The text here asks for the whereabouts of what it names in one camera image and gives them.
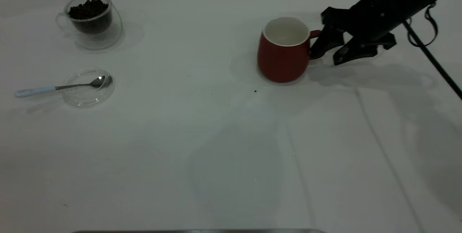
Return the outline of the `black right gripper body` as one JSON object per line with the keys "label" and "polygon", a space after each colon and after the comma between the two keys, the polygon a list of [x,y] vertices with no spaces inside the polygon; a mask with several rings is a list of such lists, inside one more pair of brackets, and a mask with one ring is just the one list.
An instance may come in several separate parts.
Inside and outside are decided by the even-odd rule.
{"label": "black right gripper body", "polygon": [[372,42],[429,4],[430,0],[360,0],[350,9],[328,7],[321,17],[324,25],[332,24],[353,37]]}

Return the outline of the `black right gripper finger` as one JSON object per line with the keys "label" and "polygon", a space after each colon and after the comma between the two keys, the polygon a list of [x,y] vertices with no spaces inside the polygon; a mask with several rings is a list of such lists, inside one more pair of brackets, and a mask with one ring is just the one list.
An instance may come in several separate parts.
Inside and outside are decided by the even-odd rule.
{"label": "black right gripper finger", "polygon": [[332,24],[324,25],[316,41],[310,48],[310,58],[312,60],[322,57],[325,52],[345,45],[344,30]]}
{"label": "black right gripper finger", "polygon": [[396,45],[394,34],[386,34],[378,40],[365,42],[353,37],[346,45],[341,47],[333,56],[334,65],[341,65],[353,60],[362,59],[365,57],[374,57],[378,53],[378,47],[388,50]]}

